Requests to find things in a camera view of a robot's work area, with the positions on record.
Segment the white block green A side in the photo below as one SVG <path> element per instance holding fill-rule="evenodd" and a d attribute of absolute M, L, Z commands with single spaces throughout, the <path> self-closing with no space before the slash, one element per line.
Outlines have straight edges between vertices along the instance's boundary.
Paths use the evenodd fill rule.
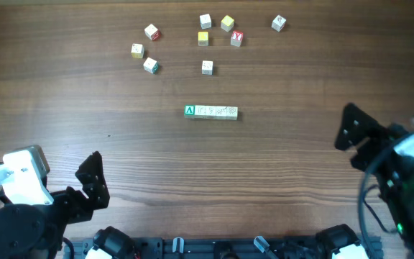
<path fill-rule="evenodd" d="M 196 117 L 196 106 L 192 104 L 186 104 L 184 107 L 184 117 L 193 119 Z"/>

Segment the white block red U side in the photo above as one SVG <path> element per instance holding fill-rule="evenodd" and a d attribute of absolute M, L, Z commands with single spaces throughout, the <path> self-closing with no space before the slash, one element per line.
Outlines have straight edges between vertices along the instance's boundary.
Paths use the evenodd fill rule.
<path fill-rule="evenodd" d="M 228 120 L 237 120 L 239 110 L 237 106 L 228 106 L 226 108 L 226 118 Z"/>

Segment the white block green N side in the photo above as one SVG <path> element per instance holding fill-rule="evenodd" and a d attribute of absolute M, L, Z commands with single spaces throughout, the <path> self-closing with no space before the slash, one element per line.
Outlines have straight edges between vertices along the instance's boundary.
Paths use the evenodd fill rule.
<path fill-rule="evenodd" d="M 204 105 L 195 105 L 195 118 L 196 119 L 205 119 L 206 118 L 206 106 Z"/>

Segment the white block with figure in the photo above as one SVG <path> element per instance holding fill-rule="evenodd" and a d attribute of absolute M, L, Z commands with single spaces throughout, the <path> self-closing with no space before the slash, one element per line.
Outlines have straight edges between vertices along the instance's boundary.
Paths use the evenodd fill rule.
<path fill-rule="evenodd" d="M 205 113 L 206 119 L 216 118 L 216 106 L 205 106 L 205 109 L 206 109 L 206 113 Z"/>

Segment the white block with 9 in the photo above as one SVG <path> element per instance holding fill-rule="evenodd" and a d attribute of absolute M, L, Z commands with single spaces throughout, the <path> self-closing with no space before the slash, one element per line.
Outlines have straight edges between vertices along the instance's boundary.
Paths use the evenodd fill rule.
<path fill-rule="evenodd" d="M 228 118 L 228 107 L 227 106 L 216 106 L 216 119 L 227 119 Z"/>

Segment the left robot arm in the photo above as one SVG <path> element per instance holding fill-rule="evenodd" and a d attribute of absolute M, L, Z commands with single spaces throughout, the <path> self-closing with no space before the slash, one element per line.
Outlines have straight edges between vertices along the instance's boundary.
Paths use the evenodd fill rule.
<path fill-rule="evenodd" d="M 15 204 L 6 197 L 0 208 L 0 258 L 54 258 L 69 244 L 69 224 L 87 222 L 109 205 L 109 191 L 99 152 L 89 155 L 75 172 L 82 191 L 71 187 L 54 192 L 50 205 Z"/>

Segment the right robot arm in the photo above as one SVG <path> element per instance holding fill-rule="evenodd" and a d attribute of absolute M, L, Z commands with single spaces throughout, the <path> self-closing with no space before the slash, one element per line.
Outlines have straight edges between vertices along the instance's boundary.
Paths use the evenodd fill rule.
<path fill-rule="evenodd" d="M 325 231 L 319 238 L 330 258 L 378 258 L 372 239 L 367 232 L 364 210 L 370 209 L 366 201 L 372 190 L 369 179 L 377 179 L 374 187 L 386 203 L 395 227 L 389 232 L 399 234 L 404 245 L 414 255 L 414 130 L 407 131 L 399 124 L 382 126 L 376 119 L 349 103 L 344 107 L 339 133 L 334 146 L 346 151 L 356 148 L 351 166 L 364 172 L 359 187 L 357 213 L 362 236 Z"/>

